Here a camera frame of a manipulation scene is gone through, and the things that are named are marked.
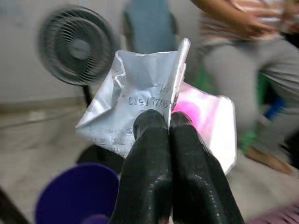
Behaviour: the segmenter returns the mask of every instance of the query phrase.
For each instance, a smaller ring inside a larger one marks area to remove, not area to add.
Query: floor
[[[90,145],[75,133],[83,111],[74,107],[0,115],[0,185],[31,221],[43,188]],[[228,180],[245,220],[299,197],[298,178],[242,155]]]

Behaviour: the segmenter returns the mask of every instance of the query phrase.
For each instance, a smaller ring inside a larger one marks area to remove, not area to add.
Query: person
[[[244,224],[220,163],[183,113],[143,112],[109,224]]]
[[[258,117],[257,76],[266,76],[286,102],[271,124],[261,130],[246,156],[292,175],[278,158],[279,144],[299,124],[299,51],[279,33],[298,12],[295,0],[193,0],[203,10],[200,53],[218,92],[235,104],[237,132],[242,136]]]

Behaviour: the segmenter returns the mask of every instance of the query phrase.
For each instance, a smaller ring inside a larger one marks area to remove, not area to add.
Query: fan stand
[[[90,88],[88,85],[84,85],[82,86],[82,88],[84,92],[86,106],[88,107],[92,101]],[[119,174],[121,172],[121,167],[124,162],[124,158],[100,146],[91,145],[81,153],[81,155],[77,159],[76,164],[89,162],[101,163]]]

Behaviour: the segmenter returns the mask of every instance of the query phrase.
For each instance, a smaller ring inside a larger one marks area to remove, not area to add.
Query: electric fan
[[[38,36],[42,64],[57,79],[82,86],[87,106],[92,100],[88,85],[109,72],[118,49],[108,22],[81,6],[53,11],[41,25]],[[119,172],[123,158],[93,145],[77,161],[83,162],[101,162]]]

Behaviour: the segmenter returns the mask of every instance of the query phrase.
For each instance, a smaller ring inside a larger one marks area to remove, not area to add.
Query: purple plastic bowl
[[[78,165],[55,178],[36,206],[36,224],[107,224],[119,179],[98,163]]]

